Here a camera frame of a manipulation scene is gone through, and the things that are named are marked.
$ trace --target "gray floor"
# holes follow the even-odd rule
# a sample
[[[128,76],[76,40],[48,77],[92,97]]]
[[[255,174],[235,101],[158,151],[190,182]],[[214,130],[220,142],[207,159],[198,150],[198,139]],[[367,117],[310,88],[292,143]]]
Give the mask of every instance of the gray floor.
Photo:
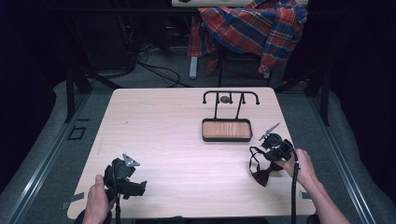
[[[177,71],[180,81],[187,85],[217,87],[217,75],[205,73],[207,58],[199,60],[198,78],[189,79],[190,61],[183,49],[169,52],[154,50],[143,54],[142,59]],[[227,65],[227,70],[240,74],[242,71],[235,72],[238,67]],[[281,85],[282,69],[277,69],[274,77],[271,86]],[[140,65],[131,74],[111,80],[125,88],[165,88],[172,83],[165,83]],[[91,94],[83,95],[76,91],[77,113],[69,123],[64,123],[65,84],[55,88],[57,102],[47,125],[0,196],[0,223],[73,223],[66,215],[67,203],[74,194],[111,97],[110,88],[93,79],[90,82],[93,86]],[[318,100],[306,98],[303,88],[304,83],[277,94],[295,146],[310,153],[318,178],[351,223],[394,223],[396,208],[360,162],[359,149],[337,97],[331,94],[331,126],[326,127],[318,117]],[[80,140],[67,139],[74,127],[85,129]],[[289,217],[267,219],[274,224],[290,223]],[[305,219],[298,217],[298,223],[304,223]]]

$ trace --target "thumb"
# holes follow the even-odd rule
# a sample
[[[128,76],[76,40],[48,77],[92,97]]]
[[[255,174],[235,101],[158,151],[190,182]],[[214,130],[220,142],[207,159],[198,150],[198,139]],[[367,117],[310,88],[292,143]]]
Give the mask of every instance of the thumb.
[[[282,168],[285,168],[285,161],[274,161],[274,163]]]

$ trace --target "chair leg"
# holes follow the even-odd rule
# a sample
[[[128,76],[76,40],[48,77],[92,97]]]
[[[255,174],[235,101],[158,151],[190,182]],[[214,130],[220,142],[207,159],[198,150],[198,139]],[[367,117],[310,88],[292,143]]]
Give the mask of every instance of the chair leg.
[[[266,85],[266,87],[270,87],[270,86],[271,86],[271,79],[272,79],[273,73],[274,73],[274,68],[271,68],[271,70],[270,70],[270,76],[267,78],[267,85]]]
[[[219,69],[219,83],[218,86],[221,87],[221,80],[222,80],[222,64],[223,64],[223,52],[219,50],[219,60],[218,60],[218,69]]]

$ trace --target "forearm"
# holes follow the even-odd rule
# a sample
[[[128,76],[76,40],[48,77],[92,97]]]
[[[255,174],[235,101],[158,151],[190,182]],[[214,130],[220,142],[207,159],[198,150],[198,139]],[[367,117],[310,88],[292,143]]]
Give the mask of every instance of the forearm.
[[[347,218],[338,209],[328,192],[319,181],[314,181],[305,188],[311,196],[321,224],[349,223]]]

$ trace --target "black stand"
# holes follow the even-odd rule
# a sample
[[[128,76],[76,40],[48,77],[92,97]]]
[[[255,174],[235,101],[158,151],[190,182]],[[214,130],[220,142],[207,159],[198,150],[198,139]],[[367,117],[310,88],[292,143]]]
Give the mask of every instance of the black stand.
[[[80,66],[79,68],[75,68],[73,71],[69,72],[66,78],[67,117],[65,122],[68,122],[71,118],[73,118],[76,112],[74,85],[76,84],[78,90],[83,94],[89,94],[92,91],[92,86],[85,75],[100,81],[112,90],[122,88],[121,86],[109,81],[107,78],[100,76],[86,67]]]

